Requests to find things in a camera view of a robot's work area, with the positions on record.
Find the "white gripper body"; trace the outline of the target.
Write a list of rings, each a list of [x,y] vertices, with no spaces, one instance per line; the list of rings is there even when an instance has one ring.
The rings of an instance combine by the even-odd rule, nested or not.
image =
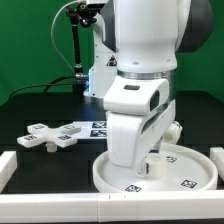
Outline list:
[[[137,167],[175,118],[175,101],[164,111],[146,116],[110,113],[107,119],[109,160],[120,167]]]

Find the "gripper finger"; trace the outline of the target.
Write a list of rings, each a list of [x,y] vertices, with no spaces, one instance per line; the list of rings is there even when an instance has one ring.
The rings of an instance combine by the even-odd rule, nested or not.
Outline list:
[[[138,169],[138,174],[140,176],[147,176],[148,173],[149,173],[149,164],[145,161],[142,161]]]

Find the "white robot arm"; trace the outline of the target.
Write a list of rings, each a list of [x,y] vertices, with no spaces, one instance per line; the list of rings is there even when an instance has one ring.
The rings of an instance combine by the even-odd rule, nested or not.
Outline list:
[[[94,172],[147,176],[148,154],[175,119],[176,55],[206,42],[212,8],[209,0],[87,0],[87,7],[99,1],[84,96],[107,112],[107,152]]]

